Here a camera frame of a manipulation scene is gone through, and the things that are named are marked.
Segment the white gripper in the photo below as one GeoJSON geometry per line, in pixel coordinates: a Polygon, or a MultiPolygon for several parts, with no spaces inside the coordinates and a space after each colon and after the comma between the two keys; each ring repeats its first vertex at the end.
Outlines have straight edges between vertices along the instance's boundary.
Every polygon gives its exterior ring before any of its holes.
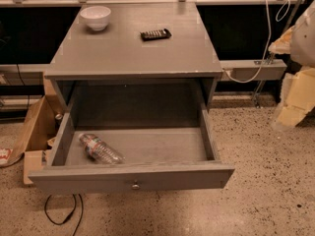
{"type": "Polygon", "coordinates": [[[295,75],[283,78],[281,102],[272,119],[276,131],[286,131],[299,124],[315,107],[315,1],[268,48],[274,54],[289,54],[293,61],[303,65],[295,75]]]}

